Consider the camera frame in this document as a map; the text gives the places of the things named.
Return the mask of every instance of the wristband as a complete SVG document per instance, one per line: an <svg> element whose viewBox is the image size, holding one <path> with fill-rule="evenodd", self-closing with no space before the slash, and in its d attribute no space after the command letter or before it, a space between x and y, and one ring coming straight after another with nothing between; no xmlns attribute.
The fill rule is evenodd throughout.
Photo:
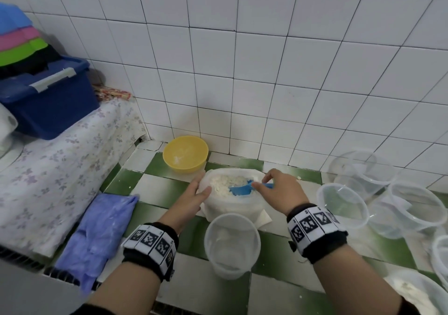
<svg viewBox="0 0 448 315"><path fill-rule="evenodd" d="M163 280L170 281L174 273L172 264L179 246L173 228L159 223L145 223L137 227L121 244L123 262L132 262L152 270Z"/></svg>
<svg viewBox="0 0 448 315"><path fill-rule="evenodd" d="M313 264L347 243L348 233L334 215L325 208L307 203L294 208L287 217L293 239L291 249Z"/></svg>

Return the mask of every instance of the blue plastic scoop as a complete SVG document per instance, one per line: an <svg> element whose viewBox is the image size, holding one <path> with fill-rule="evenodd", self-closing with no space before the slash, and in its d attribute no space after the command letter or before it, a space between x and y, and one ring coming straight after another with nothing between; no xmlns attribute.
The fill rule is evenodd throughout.
<svg viewBox="0 0 448 315"><path fill-rule="evenodd" d="M229 186L228 189L230 190L231 193L233 193L233 195L235 196L244 196L244 195L248 195L252 192L252 190L254 189L250 184L253 181L247 181L246 185L243 186ZM274 187L274 183L262 183L265 187L267 188L273 188Z"/></svg>

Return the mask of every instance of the sleeve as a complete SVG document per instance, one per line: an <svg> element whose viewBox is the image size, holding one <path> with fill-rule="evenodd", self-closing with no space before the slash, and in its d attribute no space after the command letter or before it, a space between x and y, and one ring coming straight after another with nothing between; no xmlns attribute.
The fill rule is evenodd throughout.
<svg viewBox="0 0 448 315"><path fill-rule="evenodd" d="M75 310L70 315L115 315L113 312L107 309L93 306L91 304L83 304L81 307Z"/></svg>
<svg viewBox="0 0 448 315"><path fill-rule="evenodd" d="M397 315L421 315L418 309L411 303L401 297L401 306Z"/></svg>

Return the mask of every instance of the white flour bag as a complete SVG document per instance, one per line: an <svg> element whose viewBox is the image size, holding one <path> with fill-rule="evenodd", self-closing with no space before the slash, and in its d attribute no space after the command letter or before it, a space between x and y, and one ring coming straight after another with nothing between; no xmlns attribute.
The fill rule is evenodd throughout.
<svg viewBox="0 0 448 315"><path fill-rule="evenodd" d="M198 193L207 186L212 187L210 196L201 205L201 209L206 215L207 221L211 222L216 217L229 212L235 212L250 219L256 226L260 223L260 216L264 211L265 201L259 192L253 190L251 194L244 196L234 196L228 186L242 186L248 180L261 182L264 173L253 169L222 168L209 170L199 183Z"/></svg>

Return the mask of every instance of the person's right hand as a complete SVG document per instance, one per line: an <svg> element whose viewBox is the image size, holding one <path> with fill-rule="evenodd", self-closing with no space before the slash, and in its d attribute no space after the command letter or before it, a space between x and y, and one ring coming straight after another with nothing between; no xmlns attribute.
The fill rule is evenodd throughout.
<svg viewBox="0 0 448 315"><path fill-rule="evenodd" d="M274 180L274 187L271 189L259 182L253 182L252 187L277 211L288 216L295 207L310 202L294 176L271 169L262 182L267 183L271 179Z"/></svg>

